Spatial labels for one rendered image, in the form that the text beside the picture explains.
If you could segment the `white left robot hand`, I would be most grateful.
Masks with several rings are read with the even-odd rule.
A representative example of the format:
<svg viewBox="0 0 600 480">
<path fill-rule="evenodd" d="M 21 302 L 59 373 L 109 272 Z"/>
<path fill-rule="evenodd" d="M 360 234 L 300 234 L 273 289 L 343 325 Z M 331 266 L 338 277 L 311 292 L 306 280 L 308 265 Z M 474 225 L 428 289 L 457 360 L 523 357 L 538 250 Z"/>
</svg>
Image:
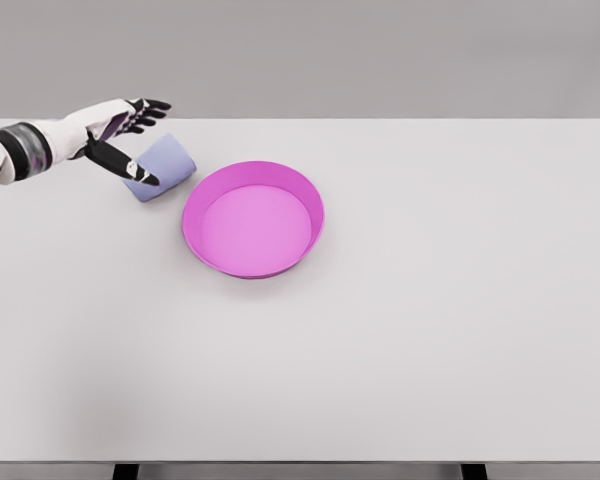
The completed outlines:
<svg viewBox="0 0 600 480">
<path fill-rule="evenodd" d="M 171 108 L 171 104 L 155 99 L 115 99 L 68 115 L 66 120 L 75 121 L 85 134 L 85 140 L 68 160 L 85 157 L 122 179 L 159 186 L 160 180 L 154 174 L 108 141 L 124 134 L 142 134 L 165 118 Z"/>
</svg>

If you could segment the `lavender cup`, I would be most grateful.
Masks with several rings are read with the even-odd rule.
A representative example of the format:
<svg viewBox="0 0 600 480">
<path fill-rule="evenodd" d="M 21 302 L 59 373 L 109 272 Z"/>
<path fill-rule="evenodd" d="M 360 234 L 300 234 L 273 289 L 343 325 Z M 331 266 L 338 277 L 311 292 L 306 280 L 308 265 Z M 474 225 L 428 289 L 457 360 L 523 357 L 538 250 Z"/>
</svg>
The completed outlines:
<svg viewBox="0 0 600 480">
<path fill-rule="evenodd" d="M 184 146 L 171 134 L 165 134 L 141 153 L 136 163 L 156 176 L 158 186 L 123 179 L 124 185 L 137 200 L 148 202 L 177 187 L 197 170 Z"/>
</svg>

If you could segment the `pink plate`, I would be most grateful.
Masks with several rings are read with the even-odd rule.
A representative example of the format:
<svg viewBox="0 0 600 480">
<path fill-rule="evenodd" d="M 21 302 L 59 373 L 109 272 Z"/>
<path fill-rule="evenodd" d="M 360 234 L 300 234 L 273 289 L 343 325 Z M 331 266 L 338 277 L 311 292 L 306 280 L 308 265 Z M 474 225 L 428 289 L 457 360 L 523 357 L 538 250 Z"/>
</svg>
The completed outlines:
<svg viewBox="0 0 600 480">
<path fill-rule="evenodd" d="M 202 179 L 187 198 L 181 228 L 193 254 L 226 275 L 263 279 L 293 268 L 318 242 L 325 206 L 299 171 L 246 161 Z"/>
</svg>

